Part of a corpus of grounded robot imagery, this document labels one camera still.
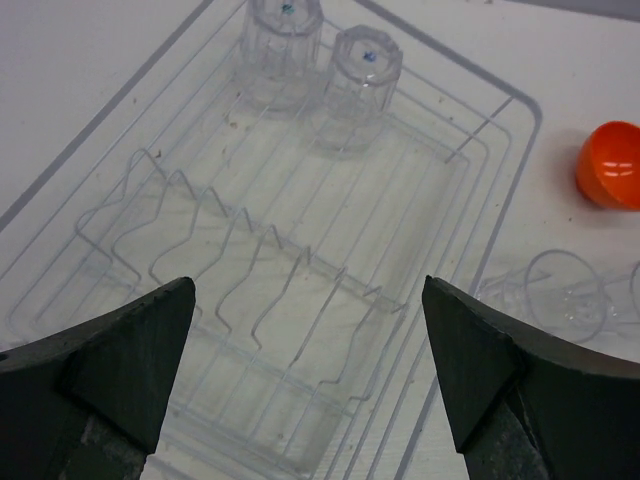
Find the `clear glass cup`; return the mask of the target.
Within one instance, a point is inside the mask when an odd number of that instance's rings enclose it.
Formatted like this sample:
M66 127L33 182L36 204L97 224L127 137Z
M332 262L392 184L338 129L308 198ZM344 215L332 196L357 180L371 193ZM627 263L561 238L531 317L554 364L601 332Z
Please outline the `clear glass cup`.
M601 276L582 257L563 249L542 251L483 279L476 298L575 344L594 339L607 320Z
M388 33L363 24L338 32L306 115L315 145L367 149L381 133L402 64L403 51Z
M246 3L237 79L250 104L289 112L310 98L323 23L318 1Z

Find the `clear glass cup back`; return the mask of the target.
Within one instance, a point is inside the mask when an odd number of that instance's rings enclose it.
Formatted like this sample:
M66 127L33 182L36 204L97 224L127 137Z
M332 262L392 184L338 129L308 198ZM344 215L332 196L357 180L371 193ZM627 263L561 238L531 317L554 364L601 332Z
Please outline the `clear glass cup back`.
M323 23L318 1L246 3L237 79L250 104L289 112L310 98Z

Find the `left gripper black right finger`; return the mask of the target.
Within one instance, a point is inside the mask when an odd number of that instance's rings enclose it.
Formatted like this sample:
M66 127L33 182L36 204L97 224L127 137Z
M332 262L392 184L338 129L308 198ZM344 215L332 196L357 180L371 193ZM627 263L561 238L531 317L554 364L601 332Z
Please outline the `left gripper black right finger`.
M426 278L422 307L470 478L638 478L637 363L549 335L440 278Z

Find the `clear glass cup front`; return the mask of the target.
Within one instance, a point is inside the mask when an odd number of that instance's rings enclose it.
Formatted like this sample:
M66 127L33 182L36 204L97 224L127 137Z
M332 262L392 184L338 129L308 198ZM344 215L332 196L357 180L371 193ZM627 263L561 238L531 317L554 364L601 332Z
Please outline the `clear glass cup front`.
M601 276L582 257L563 249L542 251L483 279L476 298L575 344L594 339L607 320Z

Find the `orange plastic bowl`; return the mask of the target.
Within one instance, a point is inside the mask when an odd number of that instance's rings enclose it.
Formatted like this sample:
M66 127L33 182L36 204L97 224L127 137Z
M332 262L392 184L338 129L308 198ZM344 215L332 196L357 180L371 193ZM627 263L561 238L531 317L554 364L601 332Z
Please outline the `orange plastic bowl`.
M579 191L601 208L639 210L639 126L610 121L585 140L575 168Z

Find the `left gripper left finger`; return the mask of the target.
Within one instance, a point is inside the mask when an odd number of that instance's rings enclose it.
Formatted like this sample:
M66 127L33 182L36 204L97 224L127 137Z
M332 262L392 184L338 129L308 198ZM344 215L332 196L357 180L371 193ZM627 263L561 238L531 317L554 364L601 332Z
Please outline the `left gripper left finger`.
M158 445L194 309L194 281L181 277L2 352L2 478L139 478Z

